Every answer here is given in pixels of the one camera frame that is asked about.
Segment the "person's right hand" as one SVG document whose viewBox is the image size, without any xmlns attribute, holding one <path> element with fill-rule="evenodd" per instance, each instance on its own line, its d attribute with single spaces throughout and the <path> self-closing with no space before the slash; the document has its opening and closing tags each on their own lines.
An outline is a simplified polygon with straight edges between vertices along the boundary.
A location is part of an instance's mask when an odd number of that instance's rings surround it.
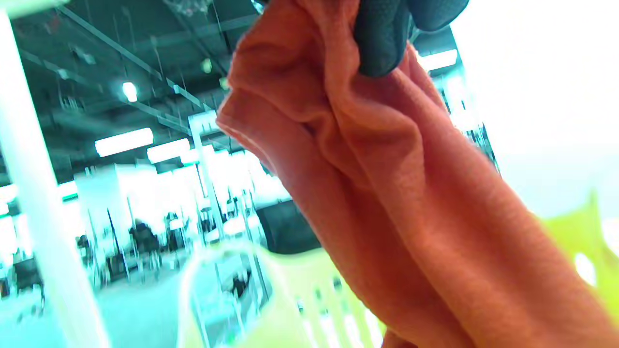
<svg viewBox="0 0 619 348">
<path fill-rule="evenodd" d="M 468 0 L 361 0 L 354 24 L 359 72 L 371 78 L 388 75 L 403 60 L 411 35 L 448 26 Z"/>
</svg>

